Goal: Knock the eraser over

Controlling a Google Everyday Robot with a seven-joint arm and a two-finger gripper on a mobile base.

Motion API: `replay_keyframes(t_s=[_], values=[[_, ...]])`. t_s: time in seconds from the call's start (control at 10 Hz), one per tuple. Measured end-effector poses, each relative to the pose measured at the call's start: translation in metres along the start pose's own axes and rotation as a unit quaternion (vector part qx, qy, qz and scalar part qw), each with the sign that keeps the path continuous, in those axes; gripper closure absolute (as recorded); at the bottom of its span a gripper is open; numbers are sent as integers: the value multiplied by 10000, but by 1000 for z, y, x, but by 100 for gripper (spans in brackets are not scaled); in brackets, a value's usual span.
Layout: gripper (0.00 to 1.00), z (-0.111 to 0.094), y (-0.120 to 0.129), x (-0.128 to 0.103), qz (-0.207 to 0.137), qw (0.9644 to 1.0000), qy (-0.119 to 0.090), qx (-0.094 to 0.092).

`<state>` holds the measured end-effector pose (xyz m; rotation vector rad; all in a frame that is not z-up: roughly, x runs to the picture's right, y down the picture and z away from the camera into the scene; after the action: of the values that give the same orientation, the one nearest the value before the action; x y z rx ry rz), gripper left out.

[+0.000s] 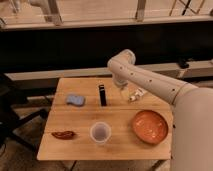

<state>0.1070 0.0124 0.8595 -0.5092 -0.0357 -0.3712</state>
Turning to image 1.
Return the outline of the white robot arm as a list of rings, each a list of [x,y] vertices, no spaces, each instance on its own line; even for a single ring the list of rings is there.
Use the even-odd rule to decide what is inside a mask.
[[[173,107],[170,170],[213,171],[213,89],[144,70],[135,61],[125,49],[107,67],[118,87],[130,81]]]

